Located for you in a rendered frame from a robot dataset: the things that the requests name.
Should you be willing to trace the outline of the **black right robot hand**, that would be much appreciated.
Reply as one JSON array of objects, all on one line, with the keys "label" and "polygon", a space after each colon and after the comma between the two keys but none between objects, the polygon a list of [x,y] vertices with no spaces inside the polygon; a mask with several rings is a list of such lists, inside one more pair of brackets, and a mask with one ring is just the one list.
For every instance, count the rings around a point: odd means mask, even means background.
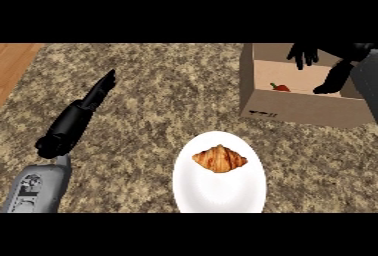
[{"label": "black right robot hand", "polygon": [[371,50],[378,50],[378,43],[296,43],[287,59],[296,59],[299,70],[305,65],[310,66],[319,62],[319,50],[340,58],[324,84],[313,89],[315,94],[331,94],[342,91],[353,69],[353,62],[361,62]]}]

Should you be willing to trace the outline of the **brown cardboard box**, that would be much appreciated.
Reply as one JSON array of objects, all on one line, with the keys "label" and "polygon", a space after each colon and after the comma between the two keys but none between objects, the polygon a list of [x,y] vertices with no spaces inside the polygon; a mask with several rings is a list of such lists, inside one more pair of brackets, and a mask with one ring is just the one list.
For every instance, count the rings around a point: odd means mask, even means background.
[{"label": "brown cardboard box", "polygon": [[[291,43],[246,43],[240,59],[241,116],[302,124],[355,128],[375,121],[368,104],[347,79],[340,92],[315,94],[340,58],[318,51],[319,62],[297,69],[288,60]],[[277,91],[271,83],[287,85]]]}]

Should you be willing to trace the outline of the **white plate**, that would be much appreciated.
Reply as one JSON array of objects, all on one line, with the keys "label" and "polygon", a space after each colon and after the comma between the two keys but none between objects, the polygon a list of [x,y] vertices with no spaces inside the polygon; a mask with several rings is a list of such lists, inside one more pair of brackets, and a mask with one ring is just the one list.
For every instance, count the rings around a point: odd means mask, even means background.
[{"label": "white plate", "polygon": [[[247,164],[226,173],[215,173],[192,156],[222,144],[247,158]],[[185,145],[173,170],[173,193],[182,213],[260,213],[266,203],[266,173],[248,143],[234,134],[210,131]]]}]

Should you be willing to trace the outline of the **brown croissant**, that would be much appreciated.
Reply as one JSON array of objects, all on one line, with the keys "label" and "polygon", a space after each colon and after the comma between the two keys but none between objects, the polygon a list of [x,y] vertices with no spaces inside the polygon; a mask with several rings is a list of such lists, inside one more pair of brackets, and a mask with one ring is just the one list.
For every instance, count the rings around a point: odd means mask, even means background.
[{"label": "brown croissant", "polygon": [[215,173],[226,173],[248,163],[247,158],[222,144],[197,153],[192,160]]}]

